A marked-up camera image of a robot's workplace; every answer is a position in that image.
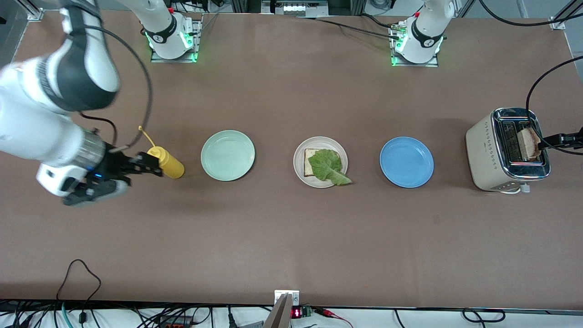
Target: yellow squeeze bottle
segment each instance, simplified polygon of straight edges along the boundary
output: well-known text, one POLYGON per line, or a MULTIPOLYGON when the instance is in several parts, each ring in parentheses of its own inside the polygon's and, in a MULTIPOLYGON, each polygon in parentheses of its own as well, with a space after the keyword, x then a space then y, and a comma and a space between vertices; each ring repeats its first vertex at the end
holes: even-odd
POLYGON ((160 168, 162 169, 162 172, 164 172, 165 175, 171 177, 172 179, 177 179, 181 177, 184 174, 184 165, 182 165, 182 163, 179 162, 178 159, 174 158, 174 156, 170 155, 170 153, 166 149, 160 146, 156 146, 152 139, 150 139, 150 136, 148 136, 146 131, 144 131, 141 125, 138 127, 138 129, 146 136, 146 138, 152 144, 152 148, 150 148, 147 153, 158 158, 158 162, 160 168))

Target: table surface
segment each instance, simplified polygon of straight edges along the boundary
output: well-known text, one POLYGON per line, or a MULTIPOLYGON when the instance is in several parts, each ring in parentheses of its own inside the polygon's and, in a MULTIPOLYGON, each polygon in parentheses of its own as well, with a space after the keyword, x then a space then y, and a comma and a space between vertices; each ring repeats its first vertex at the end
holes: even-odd
MULTIPOLYGON (((332 19, 383 32, 365 18, 332 19)), ((132 13, 104 21, 149 58, 132 13)), ((29 24, 17 59, 57 49, 61 33, 47 13, 29 24)), ((391 67, 381 37, 220 15, 198 63, 148 63, 147 131, 184 163, 183 178, 134 176, 122 197, 68 208, 36 182, 37 162, 0 153, 0 296, 53 298, 81 258, 103 280, 96 299, 270 303, 289 288, 317 305, 583 309, 581 158, 550 152, 552 173, 530 194, 487 193, 472 183, 464 141, 493 109, 524 106, 536 78, 571 58, 564 34, 455 19, 447 35, 439 68, 391 67), (219 182, 200 151, 228 129, 246 133, 257 158, 243 178, 219 182), (298 179, 294 151, 317 135, 342 144, 354 184, 321 190, 298 179), (418 189, 380 171, 382 146, 402 135, 434 156, 418 189)), ((145 83, 127 51, 109 47, 121 93, 94 114, 115 121, 124 143, 142 119, 145 83)), ((582 91, 574 65, 539 85, 532 109, 546 134, 579 130, 582 91)), ((75 120, 110 139, 108 125, 75 120)), ((128 153, 148 147, 144 138, 128 153)), ((63 298, 96 286, 81 266, 70 278, 63 298)))

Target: plate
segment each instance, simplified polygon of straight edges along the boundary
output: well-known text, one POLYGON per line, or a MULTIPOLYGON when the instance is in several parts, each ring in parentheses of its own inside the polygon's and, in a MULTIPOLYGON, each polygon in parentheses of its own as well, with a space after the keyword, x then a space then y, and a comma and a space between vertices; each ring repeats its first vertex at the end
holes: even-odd
POLYGON ((296 171, 297 177, 300 178, 305 184, 314 188, 328 188, 332 187, 334 184, 330 180, 321 181, 315 176, 304 176, 304 150, 306 148, 312 149, 330 149, 340 155, 340 161, 342 162, 342 173, 346 174, 348 170, 348 156, 346 156, 346 151, 338 142, 334 139, 327 137, 313 137, 304 142, 302 142, 296 149, 296 153, 293 154, 293 168, 296 171))
POLYGON ((226 130, 210 137, 201 151, 202 168, 220 181, 233 181, 244 176, 255 161, 255 147, 245 134, 226 130))
POLYGON ((381 170, 391 182, 403 188, 424 185, 433 174, 433 156, 419 140, 398 137, 381 150, 381 170))

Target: toast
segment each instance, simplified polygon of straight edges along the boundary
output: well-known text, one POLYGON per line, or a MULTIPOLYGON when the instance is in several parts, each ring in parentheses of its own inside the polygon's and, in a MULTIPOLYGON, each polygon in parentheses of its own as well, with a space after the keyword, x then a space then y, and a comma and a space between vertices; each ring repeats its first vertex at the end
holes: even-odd
POLYGON ((518 132, 518 145, 520 146, 520 153, 522 159, 529 161, 537 158, 540 155, 539 142, 540 138, 536 135, 532 128, 525 128, 518 132))
POLYGON ((304 150, 304 176, 314 176, 314 171, 312 170, 312 164, 310 164, 309 158, 314 156, 314 154, 320 149, 306 148, 304 150))

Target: blue cable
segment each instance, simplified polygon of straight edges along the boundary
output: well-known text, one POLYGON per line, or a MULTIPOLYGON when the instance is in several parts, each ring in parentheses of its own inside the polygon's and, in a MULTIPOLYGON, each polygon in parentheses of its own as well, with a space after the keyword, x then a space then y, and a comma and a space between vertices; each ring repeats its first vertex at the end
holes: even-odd
POLYGON ((65 302, 63 302, 63 304, 61 305, 61 312, 63 313, 63 317, 65 318, 67 326, 69 326, 69 328, 73 328, 73 325, 71 324, 71 321, 69 321, 69 317, 67 316, 67 311, 65 310, 65 302))

